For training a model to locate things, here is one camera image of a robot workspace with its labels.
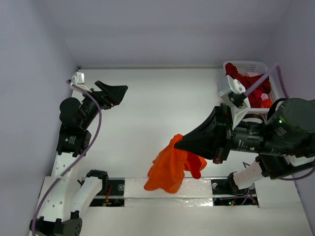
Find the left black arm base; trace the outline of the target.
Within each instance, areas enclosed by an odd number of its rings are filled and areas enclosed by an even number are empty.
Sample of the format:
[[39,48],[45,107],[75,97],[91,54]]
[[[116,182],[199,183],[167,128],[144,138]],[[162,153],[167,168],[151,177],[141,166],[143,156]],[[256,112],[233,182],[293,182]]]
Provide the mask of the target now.
[[90,206],[123,207],[125,205],[124,190],[124,178],[110,178],[108,191],[98,193],[90,203]]

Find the orange t shirt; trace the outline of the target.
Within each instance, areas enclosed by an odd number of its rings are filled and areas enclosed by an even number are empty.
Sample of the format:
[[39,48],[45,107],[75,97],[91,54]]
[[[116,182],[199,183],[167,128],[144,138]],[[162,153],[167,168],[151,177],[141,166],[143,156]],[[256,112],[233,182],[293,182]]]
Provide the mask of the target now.
[[176,134],[153,160],[148,180],[144,184],[145,190],[162,189],[175,194],[183,183],[185,171],[190,172],[194,179],[201,178],[201,171],[207,166],[207,161],[191,152],[176,149],[175,144],[182,138],[181,134]]

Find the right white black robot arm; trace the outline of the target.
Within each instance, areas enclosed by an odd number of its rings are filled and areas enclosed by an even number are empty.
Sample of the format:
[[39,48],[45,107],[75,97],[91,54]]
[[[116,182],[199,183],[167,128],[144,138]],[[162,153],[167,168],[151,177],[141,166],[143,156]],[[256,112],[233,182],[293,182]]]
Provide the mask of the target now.
[[261,123],[242,120],[232,125],[231,108],[222,103],[174,147],[215,164],[225,161],[230,151],[256,153],[251,165],[227,177],[227,189],[233,193],[265,177],[281,179],[315,166],[314,100],[281,98]]

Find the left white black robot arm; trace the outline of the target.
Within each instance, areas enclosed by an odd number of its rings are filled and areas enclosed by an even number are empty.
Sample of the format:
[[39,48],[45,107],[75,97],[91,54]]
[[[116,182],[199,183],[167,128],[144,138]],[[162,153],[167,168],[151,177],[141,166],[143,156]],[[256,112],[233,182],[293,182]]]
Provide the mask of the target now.
[[106,171],[90,170],[83,181],[78,174],[80,163],[94,144],[102,122],[102,111],[120,105],[128,87],[110,86],[101,81],[99,90],[68,80],[83,100],[69,97],[61,102],[57,155],[46,192],[36,207],[30,222],[33,236],[78,236],[82,230],[82,216],[97,194],[110,191]]

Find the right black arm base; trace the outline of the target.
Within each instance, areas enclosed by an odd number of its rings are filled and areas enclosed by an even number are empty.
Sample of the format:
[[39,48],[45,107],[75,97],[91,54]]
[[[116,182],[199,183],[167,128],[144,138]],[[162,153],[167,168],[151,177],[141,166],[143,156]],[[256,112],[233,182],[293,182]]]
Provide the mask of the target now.
[[226,178],[211,179],[214,206],[258,206],[255,185],[242,190],[232,190]]

